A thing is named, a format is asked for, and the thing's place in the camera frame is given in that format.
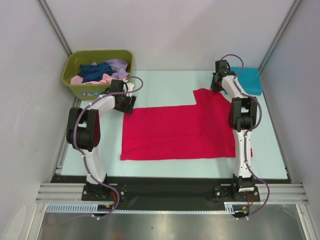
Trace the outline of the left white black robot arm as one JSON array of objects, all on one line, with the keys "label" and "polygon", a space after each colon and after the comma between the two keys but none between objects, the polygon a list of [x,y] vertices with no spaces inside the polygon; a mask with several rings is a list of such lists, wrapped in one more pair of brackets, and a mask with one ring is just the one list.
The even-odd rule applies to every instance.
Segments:
[{"label": "left white black robot arm", "polygon": [[100,118],[107,112],[116,110],[131,114],[136,102],[133,93],[135,84],[128,78],[113,79],[105,91],[99,93],[95,100],[85,107],[72,107],[69,110],[66,141],[78,151],[86,170],[86,182],[95,185],[93,194],[100,200],[110,196],[111,188],[104,184],[107,173],[103,170],[98,145],[101,140]]}]

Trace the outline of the red t shirt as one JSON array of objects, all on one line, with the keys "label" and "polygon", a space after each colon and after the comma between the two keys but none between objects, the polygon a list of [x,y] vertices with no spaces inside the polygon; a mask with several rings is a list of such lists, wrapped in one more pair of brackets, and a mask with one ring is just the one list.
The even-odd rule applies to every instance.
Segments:
[{"label": "red t shirt", "polygon": [[194,105],[135,108],[123,118],[122,161],[234,158],[231,103],[219,92],[193,91]]}]

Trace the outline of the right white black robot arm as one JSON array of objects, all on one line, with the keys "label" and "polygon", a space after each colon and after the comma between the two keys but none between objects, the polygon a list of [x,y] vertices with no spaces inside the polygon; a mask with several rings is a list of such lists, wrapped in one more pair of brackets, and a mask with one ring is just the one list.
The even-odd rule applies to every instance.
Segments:
[{"label": "right white black robot arm", "polygon": [[224,91],[231,98],[227,120],[234,136],[236,162],[230,195],[234,200],[242,201],[255,191],[251,167],[251,136],[256,123],[260,122],[257,120],[257,99],[244,90],[237,74],[225,59],[215,62],[210,89],[213,92]]}]

